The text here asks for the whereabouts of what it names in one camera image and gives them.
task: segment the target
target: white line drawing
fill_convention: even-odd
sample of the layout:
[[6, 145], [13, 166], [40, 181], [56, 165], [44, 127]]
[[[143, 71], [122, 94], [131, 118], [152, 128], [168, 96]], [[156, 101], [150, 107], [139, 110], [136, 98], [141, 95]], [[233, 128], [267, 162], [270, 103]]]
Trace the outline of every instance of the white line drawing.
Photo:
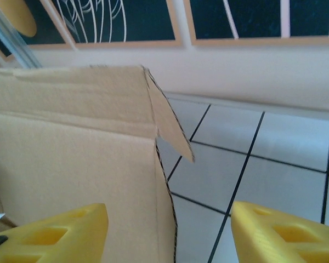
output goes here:
[[[110, 18], [108, 41], [112, 41], [113, 20], [120, 15], [124, 27], [123, 41], [127, 40], [127, 19], [123, 0], [117, 0], [114, 6], [112, 6], [111, 0], [87, 0], [86, 3], [83, 0], [56, 0], [56, 2], [64, 24], [76, 36], [78, 43], [102, 42], [105, 38], [104, 24], [107, 13]], [[101, 12], [99, 13], [101, 19], [97, 18], [97, 12]], [[88, 22], [92, 23], [93, 31], [90, 33], [86, 30], [86, 15], [91, 15], [91, 20], [89, 19]], [[87, 33], [93, 34], [93, 37], [89, 35], [89, 39], [93, 39], [92, 42], [88, 40]]]
[[290, 0], [280, 0], [281, 38], [290, 38]]
[[230, 25], [232, 35], [233, 35], [234, 39], [238, 39], [239, 34], [237, 33], [237, 30], [236, 30], [236, 27], [235, 27], [234, 18], [232, 17], [228, 0], [223, 0], [223, 3], [224, 3], [226, 16], [228, 17], [228, 21], [229, 21], [229, 25]]

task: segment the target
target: yellow plastic part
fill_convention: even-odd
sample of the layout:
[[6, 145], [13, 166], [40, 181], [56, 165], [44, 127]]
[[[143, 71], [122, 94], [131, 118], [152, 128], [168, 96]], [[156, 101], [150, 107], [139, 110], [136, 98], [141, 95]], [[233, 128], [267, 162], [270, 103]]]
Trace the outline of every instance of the yellow plastic part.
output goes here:
[[0, 10], [18, 32], [28, 37], [35, 36], [37, 24], [24, 0], [0, 0]]
[[0, 233], [0, 263], [99, 263], [108, 228], [104, 204], [92, 204]]
[[329, 226], [234, 202], [231, 228], [239, 263], [329, 263]]

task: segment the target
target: white tile floor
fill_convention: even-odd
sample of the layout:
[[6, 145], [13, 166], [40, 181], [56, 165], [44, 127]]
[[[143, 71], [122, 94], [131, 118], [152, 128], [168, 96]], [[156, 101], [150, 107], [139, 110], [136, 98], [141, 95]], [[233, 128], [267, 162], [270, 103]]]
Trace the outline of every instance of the white tile floor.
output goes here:
[[196, 155], [158, 141], [178, 218], [177, 263], [238, 262], [234, 200], [329, 225], [329, 121], [170, 99]]

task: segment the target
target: wall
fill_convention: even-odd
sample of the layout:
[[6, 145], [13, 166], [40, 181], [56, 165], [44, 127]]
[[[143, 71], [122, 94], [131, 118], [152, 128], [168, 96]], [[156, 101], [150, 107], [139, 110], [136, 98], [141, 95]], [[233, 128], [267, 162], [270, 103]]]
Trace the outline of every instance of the wall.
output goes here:
[[36, 51], [44, 66], [150, 68], [167, 92], [329, 111], [329, 47], [222, 47], [190, 44], [183, 0], [174, 0], [183, 47]]

